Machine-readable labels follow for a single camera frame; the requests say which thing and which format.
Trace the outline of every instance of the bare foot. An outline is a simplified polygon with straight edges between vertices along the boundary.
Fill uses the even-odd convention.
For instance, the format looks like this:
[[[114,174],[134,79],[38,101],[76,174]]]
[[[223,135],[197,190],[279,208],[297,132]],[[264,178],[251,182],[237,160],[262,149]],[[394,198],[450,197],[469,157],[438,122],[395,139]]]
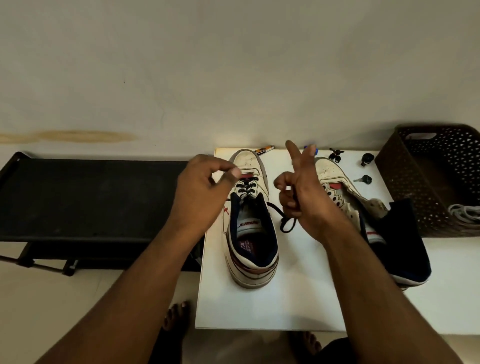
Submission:
[[[288,341],[299,364],[312,363],[313,357],[322,349],[317,337],[309,331],[289,331]]]
[[[190,303],[184,301],[168,309],[148,364],[181,363],[183,337],[190,323]]]

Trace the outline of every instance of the finger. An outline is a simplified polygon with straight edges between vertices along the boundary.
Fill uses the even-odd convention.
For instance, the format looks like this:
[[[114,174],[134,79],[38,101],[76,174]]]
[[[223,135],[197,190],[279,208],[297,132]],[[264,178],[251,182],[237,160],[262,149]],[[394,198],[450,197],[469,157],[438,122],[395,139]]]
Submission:
[[[288,218],[301,218],[301,212],[290,207],[283,206],[283,213]]]
[[[280,204],[282,206],[290,207],[292,209],[299,209],[298,204],[295,202],[293,198],[293,191],[292,190],[284,190],[278,194],[278,199],[280,200]]]
[[[280,174],[275,180],[273,181],[273,185],[279,190],[285,190],[287,186],[291,186],[293,184],[293,176],[292,172],[283,172]]]
[[[219,198],[224,201],[230,190],[237,183],[241,177],[241,170],[238,167],[234,167],[231,170],[225,172],[218,183],[214,186],[215,192],[220,196]]]
[[[290,153],[290,158],[292,158],[292,166],[294,171],[298,171],[300,168],[300,157],[301,153],[298,147],[291,140],[285,142],[288,152]]]
[[[310,144],[308,147],[306,147],[300,157],[300,165],[302,167],[308,167],[312,166],[315,164],[315,152],[317,150],[317,147],[315,144]]]
[[[227,171],[235,168],[235,164],[217,157],[203,156],[199,163],[203,166],[203,172],[206,176],[210,176],[212,173],[218,170]]]

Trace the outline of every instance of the black toy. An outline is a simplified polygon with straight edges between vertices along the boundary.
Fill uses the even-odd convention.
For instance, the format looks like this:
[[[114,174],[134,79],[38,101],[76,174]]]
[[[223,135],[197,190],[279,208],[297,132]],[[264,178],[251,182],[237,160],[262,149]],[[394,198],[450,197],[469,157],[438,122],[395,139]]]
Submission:
[[[365,167],[365,164],[370,164],[370,163],[372,163],[374,158],[375,158],[375,156],[374,156],[373,154],[365,153],[365,154],[361,157],[361,166],[362,166],[362,167]]]
[[[357,180],[353,180],[354,182],[364,182],[366,184],[372,183],[372,178],[368,174],[364,174],[362,178],[358,178]]]
[[[330,150],[331,150],[333,153],[330,154],[330,156],[328,157],[328,159],[331,159],[331,160],[339,163],[339,162],[342,160],[342,158],[340,157],[340,153],[345,152],[345,150],[332,149],[332,148],[330,148]]]

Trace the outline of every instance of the brand logo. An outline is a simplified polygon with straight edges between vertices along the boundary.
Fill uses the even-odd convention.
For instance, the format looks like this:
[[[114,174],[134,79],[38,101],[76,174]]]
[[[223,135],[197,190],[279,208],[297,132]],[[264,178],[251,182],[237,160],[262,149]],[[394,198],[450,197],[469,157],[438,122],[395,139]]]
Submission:
[[[240,226],[258,224],[258,221],[247,221],[240,224]]]

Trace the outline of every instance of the brown plastic basket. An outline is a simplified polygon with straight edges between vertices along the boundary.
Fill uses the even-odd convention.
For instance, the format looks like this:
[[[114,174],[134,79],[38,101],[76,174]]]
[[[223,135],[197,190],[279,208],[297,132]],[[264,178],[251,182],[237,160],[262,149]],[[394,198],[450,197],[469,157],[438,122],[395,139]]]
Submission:
[[[375,159],[394,201],[411,198],[422,237],[480,236],[448,212],[480,206],[480,133],[463,124],[399,125]]]

